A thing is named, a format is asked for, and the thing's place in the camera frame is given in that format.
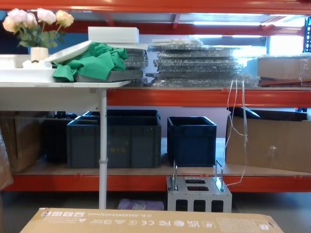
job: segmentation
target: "white vase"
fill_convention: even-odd
[[[49,50],[43,47],[31,47],[30,48],[30,60],[41,61],[49,56]]]

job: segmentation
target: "metal shelving unit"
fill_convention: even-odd
[[[0,9],[11,10],[13,8],[36,9],[38,7],[52,10],[78,11],[81,14],[96,14],[92,21],[76,21],[68,32],[86,33],[87,26],[126,26],[138,27],[141,34],[247,34],[247,35],[303,35],[304,28],[286,28],[273,25],[282,14],[308,15],[311,12],[311,3],[303,0],[2,0]],[[182,20],[183,15],[192,16],[190,13],[238,13],[251,17],[249,14],[257,14],[262,17],[266,14],[274,14],[268,19],[262,19],[263,25],[255,26],[208,26],[193,25]],[[122,21],[120,15],[125,18],[133,14],[140,14],[145,19],[151,18],[151,22]],[[87,93],[75,93],[83,98]],[[31,95],[28,90],[20,95]],[[233,96],[229,105],[233,105]],[[107,91],[108,105],[118,106],[196,106],[196,107],[226,107],[228,98],[227,89],[156,89],[156,88],[121,88]],[[311,89],[300,88],[265,88],[246,90],[245,100],[247,107],[311,107]],[[87,99],[81,106],[90,108],[92,98]],[[237,105],[240,106],[242,93],[238,91]],[[14,108],[14,101],[2,101],[6,110]],[[44,104],[38,104],[38,110],[45,110]],[[32,168],[14,175],[14,184],[7,187],[7,191],[98,191],[99,172],[94,170],[76,170],[61,167],[45,167],[39,164],[41,170]],[[125,170],[108,170],[108,191],[166,191],[166,169],[164,166],[158,170],[150,170],[133,173]],[[194,174],[191,169],[185,169],[185,174]],[[210,173],[201,172],[199,175],[208,176]],[[238,175],[226,174],[225,182],[233,183],[240,178]],[[245,176],[238,185],[230,186],[231,192],[306,192],[311,191],[311,173],[301,174],[297,172],[287,173],[253,173]]]

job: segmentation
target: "metal bracket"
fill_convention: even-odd
[[[217,167],[220,166],[221,169],[221,178],[217,177]],[[219,163],[219,161],[216,159],[215,163],[215,178],[214,181],[216,182],[216,186],[219,189],[220,192],[224,191],[224,169],[223,166]]]
[[[173,176],[172,176],[172,188],[173,191],[177,190],[177,164],[174,160],[174,164],[173,164]]]
[[[99,160],[98,163],[99,164],[107,164],[108,163],[108,158],[106,158],[106,160]]]

